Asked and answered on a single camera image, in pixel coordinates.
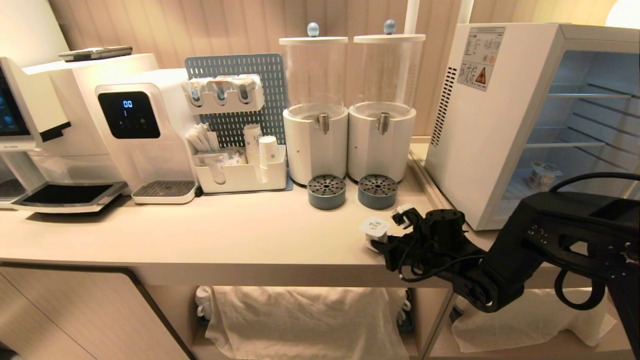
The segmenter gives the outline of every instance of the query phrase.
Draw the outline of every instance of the drip tray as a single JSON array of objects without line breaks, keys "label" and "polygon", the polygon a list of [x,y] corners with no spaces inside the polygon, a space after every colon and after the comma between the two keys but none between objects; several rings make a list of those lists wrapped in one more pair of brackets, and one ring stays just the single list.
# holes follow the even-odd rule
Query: drip tray
[{"label": "drip tray", "polygon": [[138,204],[185,204],[195,197],[193,180],[158,180],[144,184],[131,197]]},{"label": "drip tray", "polygon": [[37,213],[94,213],[118,197],[127,183],[45,183],[12,203],[18,210]]},{"label": "drip tray", "polygon": [[27,190],[18,179],[9,179],[0,183],[0,202],[13,201],[23,196]]}]

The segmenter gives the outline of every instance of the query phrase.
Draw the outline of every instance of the digital display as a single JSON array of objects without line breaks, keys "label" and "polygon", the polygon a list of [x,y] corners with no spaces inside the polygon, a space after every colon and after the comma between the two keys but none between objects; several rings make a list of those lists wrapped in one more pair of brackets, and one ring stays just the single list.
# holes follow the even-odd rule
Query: digital display
[{"label": "digital display", "polygon": [[20,135],[29,135],[29,129],[0,67],[0,136]]},{"label": "digital display", "polygon": [[116,139],[160,137],[156,116],[145,92],[106,92],[98,95],[98,101]]}]

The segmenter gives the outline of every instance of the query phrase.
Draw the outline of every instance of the blue knob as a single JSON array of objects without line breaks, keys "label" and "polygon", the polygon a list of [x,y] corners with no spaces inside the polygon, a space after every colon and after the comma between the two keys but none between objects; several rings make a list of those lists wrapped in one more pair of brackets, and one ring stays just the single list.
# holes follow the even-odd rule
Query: blue knob
[{"label": "blue knob", "polygon": [[396,30],[396,21],[394,19],[389,19],[385,21],[385,34],[391,35]]},{"label": "blue knob", "polygon": [[315,38],[318,34],[320,34],[320,25],[315,22],[309,22],[309,25],[307,25],[307,35]]}]

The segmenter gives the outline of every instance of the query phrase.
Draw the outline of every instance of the container lid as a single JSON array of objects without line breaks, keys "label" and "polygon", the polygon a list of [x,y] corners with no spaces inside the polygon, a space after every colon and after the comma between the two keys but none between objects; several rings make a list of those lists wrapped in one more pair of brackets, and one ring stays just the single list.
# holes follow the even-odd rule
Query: container lid
[{"label": "container lid", "polygon": [[425,34],[395,34],[395,35],[360,35],[353,37],[353,42],[365,44],[399,44],[401,42],[424,41]]},{"label": "container lid", "polygon": [[301,38],[281,38],[280,45],[325,45],[325,44],[346,44],[347,37],[301,37]]}]

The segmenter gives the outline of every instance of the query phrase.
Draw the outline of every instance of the beverage dispenser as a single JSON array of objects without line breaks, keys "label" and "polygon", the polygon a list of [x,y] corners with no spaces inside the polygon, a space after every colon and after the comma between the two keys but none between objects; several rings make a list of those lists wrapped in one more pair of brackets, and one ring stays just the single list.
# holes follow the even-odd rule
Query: beverage dispenser
[{"label": "beverage dispenser", "polygon": [[424,39],[424,34],[353,38],[362,50],[358,95],[349,108],[348,173],[355,181],[372,174],[396,182],[404,177]]},{"label": "beverage dispenser", "polygon": [[[310,35],[317,34],[312,24]],[[346,37],[280,39],[289,93],[289,107],[283,112],[289,172],[302,185],[320,175],[346,175],[347,41]]]}]

